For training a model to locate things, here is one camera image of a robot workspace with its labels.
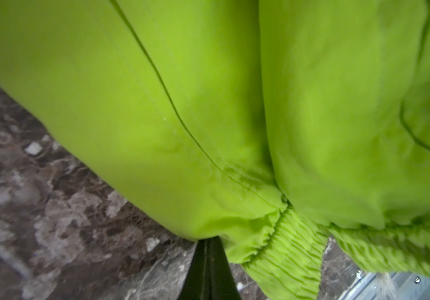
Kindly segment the lime green garment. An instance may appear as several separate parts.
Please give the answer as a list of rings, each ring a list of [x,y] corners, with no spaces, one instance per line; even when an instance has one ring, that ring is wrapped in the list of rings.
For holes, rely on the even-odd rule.
[[[430,278],[430,1],[0,1],[0,87],[272,300]]]

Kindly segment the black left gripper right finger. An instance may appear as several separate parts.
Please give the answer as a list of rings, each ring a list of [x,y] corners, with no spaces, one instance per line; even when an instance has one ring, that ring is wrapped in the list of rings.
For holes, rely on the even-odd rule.
[[[208,263],[210,300],[241,300],[219,237],[209,240]]]

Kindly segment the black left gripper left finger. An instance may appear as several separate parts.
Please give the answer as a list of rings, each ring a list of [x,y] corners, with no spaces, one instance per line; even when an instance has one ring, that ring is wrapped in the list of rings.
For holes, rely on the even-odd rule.
[[[194,252],[178,300],[209,299],[208,239],[200,240]]]

